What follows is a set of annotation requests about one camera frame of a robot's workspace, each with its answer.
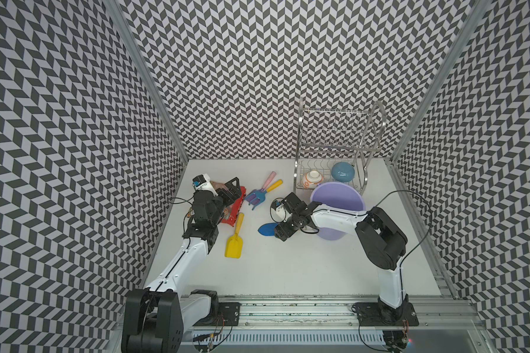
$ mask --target wire rack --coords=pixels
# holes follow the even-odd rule
[[[381,151],[381,138],[386,127],[387,113],[379,101],[367,111],[306,109],[301,104],[298,109],[294,192],[308,189],[302,181],[312,170],[322,174],[322,182],[333,181],[332,167],[345,161],[356,170],[355,178],[347,184],[363,194],[367,188],[367,167],[373,155]]]

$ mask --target snack package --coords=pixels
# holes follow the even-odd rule
[[[214,190],[217,189],[228,189],[225,184],[222,184],[217,181],[210,181]],[[222,218],[222,223],[226,223],[234,227],[237,221],[237,215],[240,213],[241,203],[245,198],[245,187],[240,187],[241,197],[237,199],[233,204],[224,209],[224,217]]]

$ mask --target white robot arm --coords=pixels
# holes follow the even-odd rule
[[[212,250],[218,236],[218,224],[224,209],[241,197],[238,178],[215,190],[207,174],[193,179],[194,215],[189,219],[183,243],[169,265],[144,289],[127,294],[122,328],[122,353],[176,352],[184,329],[198,321],[215,324],[218,319],[218,295],[196,290],[182,298],[194,269]]]
[[[403,319],[405,312],[412,312],[401,274],[408,239],[381,208],[350,211],[319,202],[307,205],[294,193],[280,202],[273,202],[271,208],[284,219],[275,227],[275,236],[282,241],[304,227],[357,234],[367,258],[377,266],[380,285],[377,312],[382,323],[394,324]]]

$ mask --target chevron patterned wall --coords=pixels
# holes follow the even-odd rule
[[[501,352],[530,352],[530,1],[493,1],[399,163]]]
[[[100,0],[0,1],[0,352],[106,344],[183,168]]]
[[[120,0],[190,158],[291,158],[297,107],[383,101],[389,156],[474,0]]]

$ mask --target blue bowl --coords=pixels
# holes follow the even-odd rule
[[[341,161],[332,167],[332,178],[339,182],[350,182],[355,176],[355,169],[346,161]]]

